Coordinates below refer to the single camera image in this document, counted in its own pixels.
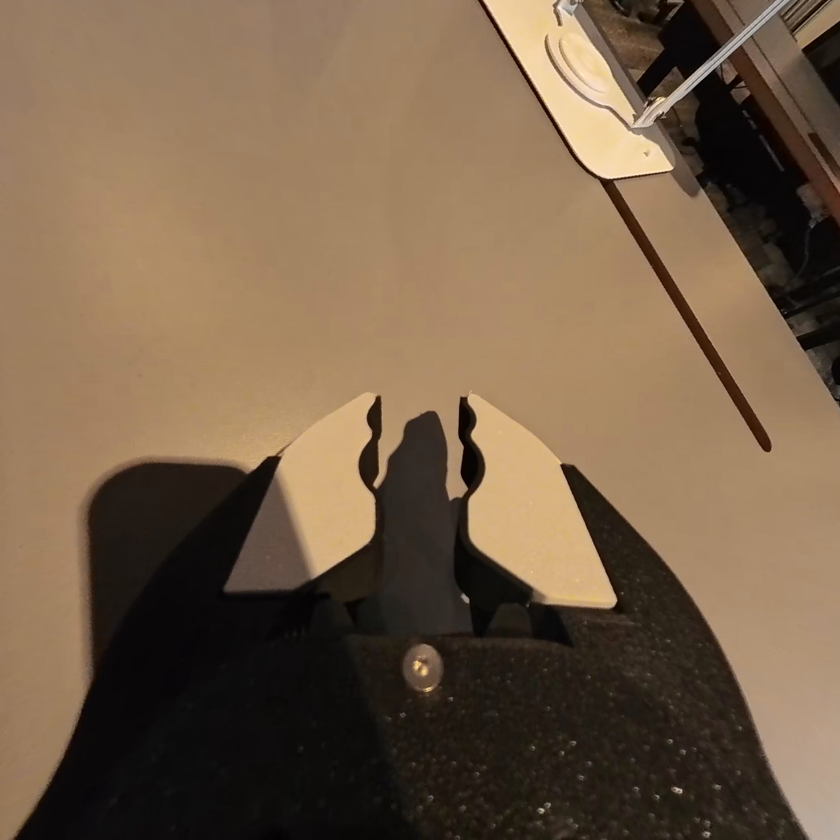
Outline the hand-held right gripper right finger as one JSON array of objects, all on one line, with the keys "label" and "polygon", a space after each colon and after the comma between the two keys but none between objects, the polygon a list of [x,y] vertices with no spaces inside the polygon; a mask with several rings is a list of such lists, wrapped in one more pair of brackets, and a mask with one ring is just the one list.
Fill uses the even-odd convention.
[{"label": "hand-held right gripper right finger", "polygon": [[615,608],[617,596],[560,459],[473,392],[461,399],[467,486],[458,585],[481,608]]}]

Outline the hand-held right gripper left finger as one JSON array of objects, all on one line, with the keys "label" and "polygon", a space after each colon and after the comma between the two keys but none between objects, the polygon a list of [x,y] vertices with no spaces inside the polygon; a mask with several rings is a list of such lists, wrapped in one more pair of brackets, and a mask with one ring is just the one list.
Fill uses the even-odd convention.
[{"label": "hand-held right gripper left finger", "polygon": [[371,595],[383,569],[375,495],[382,399],[364,392],[279,454],[224,586],[228,595]]}]

